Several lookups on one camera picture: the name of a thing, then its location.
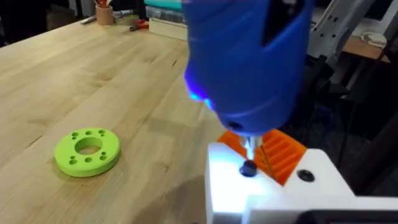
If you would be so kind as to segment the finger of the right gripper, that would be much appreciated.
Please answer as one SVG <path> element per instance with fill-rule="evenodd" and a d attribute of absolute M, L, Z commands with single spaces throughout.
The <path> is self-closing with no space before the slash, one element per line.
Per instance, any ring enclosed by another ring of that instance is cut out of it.
<path fill-rule="evenodd" d="M 336 60 L 374 0 L 332 0 L 311 29 L 307 54 Z"/>

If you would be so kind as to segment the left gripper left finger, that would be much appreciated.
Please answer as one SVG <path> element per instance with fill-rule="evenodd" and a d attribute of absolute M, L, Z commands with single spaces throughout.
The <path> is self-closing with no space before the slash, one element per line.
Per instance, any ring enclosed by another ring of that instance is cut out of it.
<path fill-rule="evenodd" d="M 247 151 L 240 137 L 230 131 L 208 145 L 207 223 L 241 223 L 249 197 L 280 192 L 282 186 L 265 173 L 261 149 Z"/>

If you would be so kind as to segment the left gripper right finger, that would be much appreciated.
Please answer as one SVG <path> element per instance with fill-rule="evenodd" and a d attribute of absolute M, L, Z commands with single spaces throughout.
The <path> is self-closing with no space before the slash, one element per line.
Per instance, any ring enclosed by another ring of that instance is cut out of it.
<path fill-rule="evenodd" d="M 263 136 L 261 162 L 288 194 L 354 197 L 324 151 L 307 148 L 282 131 L 273 129 Z"/>

